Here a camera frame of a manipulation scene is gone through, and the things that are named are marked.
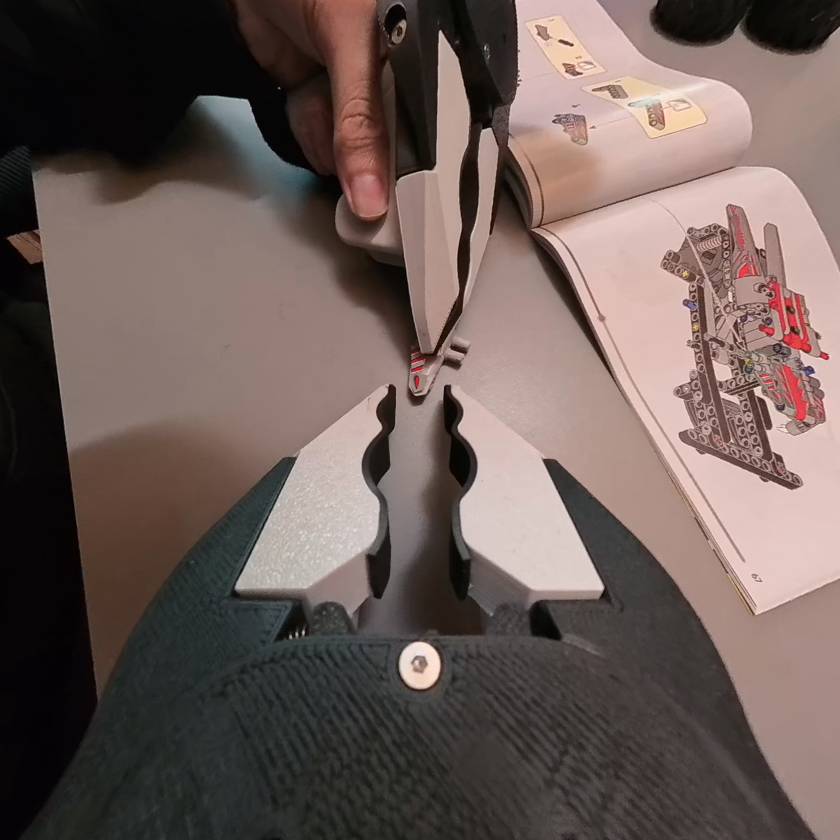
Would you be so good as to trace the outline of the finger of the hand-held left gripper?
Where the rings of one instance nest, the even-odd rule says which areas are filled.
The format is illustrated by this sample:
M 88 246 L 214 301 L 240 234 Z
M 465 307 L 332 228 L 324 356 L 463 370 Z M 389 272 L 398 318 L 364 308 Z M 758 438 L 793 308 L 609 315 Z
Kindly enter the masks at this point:
M 437 32 L 424 109 L 396 85 L 396 211 L 418 349 L 435 355 L 469 297 L 475 227 L 475 128 L 455 48 Z
M 461 232 L 458 240 L 457 323 L 476 283 L 493 225 L 499 148 L 492 128 L 473 126 L 459 187 Z

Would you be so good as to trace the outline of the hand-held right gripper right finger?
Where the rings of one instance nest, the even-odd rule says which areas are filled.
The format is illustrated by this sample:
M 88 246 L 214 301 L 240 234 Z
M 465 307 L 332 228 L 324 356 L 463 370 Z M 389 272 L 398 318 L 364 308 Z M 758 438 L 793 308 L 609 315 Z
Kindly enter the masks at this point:
M 541 452 L 457 385 L 444 389 L 444 427 L 458 599 L 482 610 L 600 599 L 605 584 Z

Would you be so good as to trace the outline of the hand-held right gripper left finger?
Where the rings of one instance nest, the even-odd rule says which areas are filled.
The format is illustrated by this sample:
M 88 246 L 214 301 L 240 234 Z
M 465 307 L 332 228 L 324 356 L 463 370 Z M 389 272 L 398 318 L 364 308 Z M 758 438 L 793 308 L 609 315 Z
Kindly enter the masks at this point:
M 387 501 L 396 388 L 382 385 L 299 450 L 249 549 L 235 593 L 336 603 L 355 617 L 391 574 Z

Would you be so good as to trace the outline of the grey red-striped toy brick piece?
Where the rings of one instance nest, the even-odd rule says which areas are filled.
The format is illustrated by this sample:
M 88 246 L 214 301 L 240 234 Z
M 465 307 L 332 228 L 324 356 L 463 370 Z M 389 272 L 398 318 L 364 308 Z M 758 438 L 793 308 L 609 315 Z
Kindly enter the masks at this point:
M 412 347 L 407 379 L 408 390 L 412 396 L 427 395 L 445 364 L 459 368 L 470 346 L 470 341 L 454 335 L 444 343 L 443 349 L 435 353 L 424 353 L 418 346 Z

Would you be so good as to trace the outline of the person's left forearm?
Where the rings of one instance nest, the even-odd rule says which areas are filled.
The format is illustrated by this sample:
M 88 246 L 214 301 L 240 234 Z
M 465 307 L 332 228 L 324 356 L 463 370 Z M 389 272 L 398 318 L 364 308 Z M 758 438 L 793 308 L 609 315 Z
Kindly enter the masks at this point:
M 286 93 L 230 2 L 1 2 L 2 154 L 88 150 L 139 163 L 202 96 L 247 100 L 268 146 L 311 171 Z

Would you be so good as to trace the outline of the grey desk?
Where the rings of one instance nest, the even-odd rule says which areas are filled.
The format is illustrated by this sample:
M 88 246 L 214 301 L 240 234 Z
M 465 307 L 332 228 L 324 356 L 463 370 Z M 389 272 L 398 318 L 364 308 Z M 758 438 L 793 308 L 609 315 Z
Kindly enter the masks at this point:
M 392 572 L 361 627 L 477 630 L 448 578 L 456 486 L 440 392 L 454 382 L 647 545 L 718 646 L 795 806 L 838 838 L 838 584 L 749 614 L 509 194 L 463 321 L 467 360 L 414 404 L 399 276 L 343 246 L 333 194 L 278 161 L 244 102 L 198 102 L 140 170 L 39 162 L 35 191 L 98 688 L 183 554 L 387 383 Z

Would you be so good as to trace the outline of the person's left hand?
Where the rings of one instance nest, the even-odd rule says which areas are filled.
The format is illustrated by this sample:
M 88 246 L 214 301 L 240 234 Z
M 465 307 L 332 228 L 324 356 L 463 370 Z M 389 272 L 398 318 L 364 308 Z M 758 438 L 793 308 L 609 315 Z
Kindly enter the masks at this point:
M 248 52 L 287 94 L 295 140 L 321 175 L 335 175 L 352 213 L 389 203 L 382 46 L 371 1 L 233 1 Z

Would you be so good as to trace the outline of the black toy tire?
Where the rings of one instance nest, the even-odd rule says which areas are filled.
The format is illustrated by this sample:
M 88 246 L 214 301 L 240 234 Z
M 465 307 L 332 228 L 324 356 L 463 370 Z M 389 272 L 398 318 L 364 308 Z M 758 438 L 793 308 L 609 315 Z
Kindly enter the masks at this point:
M 756 1 L 743 21 L 754 43 L 789 54 L 819 49 L 838 27 L 838 1 Z
M 657 1 L 652 25 L 669 38 L 691 44 L 729 37 L 747 13 L 750 1 Z

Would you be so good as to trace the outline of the open building instruction booklet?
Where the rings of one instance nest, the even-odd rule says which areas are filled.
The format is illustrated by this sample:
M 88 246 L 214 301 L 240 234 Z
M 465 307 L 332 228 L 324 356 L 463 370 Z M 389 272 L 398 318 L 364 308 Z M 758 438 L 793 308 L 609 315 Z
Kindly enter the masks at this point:
M 838 265 L 742 94 L 516 2 L 508 182 L 750 612 L 838 581 Z

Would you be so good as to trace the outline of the person's dark clothing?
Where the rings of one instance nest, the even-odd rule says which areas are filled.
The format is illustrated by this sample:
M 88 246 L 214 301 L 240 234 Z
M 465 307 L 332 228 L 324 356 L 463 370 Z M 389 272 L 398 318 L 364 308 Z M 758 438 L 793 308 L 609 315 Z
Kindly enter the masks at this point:
M 2 152 L 1 837 L 19 838 L 78 749 L 97 704 L 28 151 Z

